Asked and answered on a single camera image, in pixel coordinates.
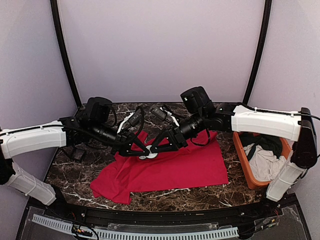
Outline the magenta t-shirt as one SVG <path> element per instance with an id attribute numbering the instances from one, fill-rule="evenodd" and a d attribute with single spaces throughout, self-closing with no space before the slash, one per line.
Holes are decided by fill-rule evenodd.
<path id="1" fill-rule="evenodd" d="M 90 188 L 94 197 L 104 197 L 118 204 L 130 204 L 131 193 L 165 191 L 223 185 L 229 182 L 217 132 L 201 131 L 197 146 L 159 153 L 154 159 L 115 155 L 94 179 Z"/>

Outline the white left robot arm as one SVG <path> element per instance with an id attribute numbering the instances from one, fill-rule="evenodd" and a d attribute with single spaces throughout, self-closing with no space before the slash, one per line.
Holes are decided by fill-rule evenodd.
<path id="1" fill-rule="evenodd" d="M 91 140 L 111 147 L 111 153 L 124 157 L 147 156 L 149 150 L 139 140 L 145 112 L 141 106 L 117 123 L 113 103 L 103 97 L 91 97 L 80 113 L 49 123 L 0 132 L 0 183 L 33 198 L 60 218 L 71 213 L 58 187 L 45 183 L 29 171 L 40 162 L 22 158 L 34 157 L 46 149 L 75 147 Z"/>

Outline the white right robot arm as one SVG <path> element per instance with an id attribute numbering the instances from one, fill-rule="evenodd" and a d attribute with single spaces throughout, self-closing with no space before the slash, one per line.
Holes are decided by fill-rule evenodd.
<path id="1" fill-rule="evenodd" d="M 266 198 L 255 213 L 266 217 L 285 192 L 318 160 L 314 116 L 308 108 L 276 111 L 244 103 L 214 106 L 205 89 L 196 86 L 181 94 L 190 117 L 164 129 L 153 141 L 153 154 L 186 147 L 201 131 L 232 132 L 239 138 L 248 163 L 246 174 L 267 183 Z"/>

